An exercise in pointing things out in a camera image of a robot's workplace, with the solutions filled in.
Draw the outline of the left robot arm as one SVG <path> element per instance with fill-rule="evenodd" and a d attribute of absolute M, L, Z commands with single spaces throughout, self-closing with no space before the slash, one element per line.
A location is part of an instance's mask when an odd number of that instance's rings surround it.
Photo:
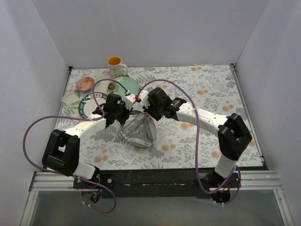
<path fill-rule="evenodd" d="M 134 102 L 133 94 L 125 97 L 109 94 L 103 107 L 97 107 L 87 121 L 64 131 L 58 129 L 52 131 L 42 157 L 42 165 L 65 176 L 82 177 L 89 188 L 96 188 L 100 183 L 100 177 L 95 173 L 95 166 L 79 159 L 80 146 L 115 121 L 125 123 Z"/>

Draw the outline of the grey white headphones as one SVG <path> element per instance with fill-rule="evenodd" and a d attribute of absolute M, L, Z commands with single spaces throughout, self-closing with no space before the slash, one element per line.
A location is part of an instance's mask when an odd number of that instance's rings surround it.
<path fill-rule="evenodd" d="M 150 148 L 157 139 L 154 120 L 147 114 L 134 110 L 130 113 L 130 122 L 120 124 L 120 135 L 125 143 L 134 147 Z"/>

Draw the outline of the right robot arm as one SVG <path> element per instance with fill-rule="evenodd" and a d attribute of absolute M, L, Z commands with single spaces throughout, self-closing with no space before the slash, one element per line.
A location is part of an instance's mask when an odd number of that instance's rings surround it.
<path fill-rule="evenodd" d="M 215 135 L 222 154 L 212 172 L 213 183 L 218 187 L 229 183 L 229 174 L 253 139 L 240 115 L 233 113 L 226 116 L 197 109 L 185 99 L 171 99 L 161 88 L 151 92 L 143 90 L 138 98 L 143 103 L 144 111 L 157 121 L 164 116 L 199 126 Z"/>

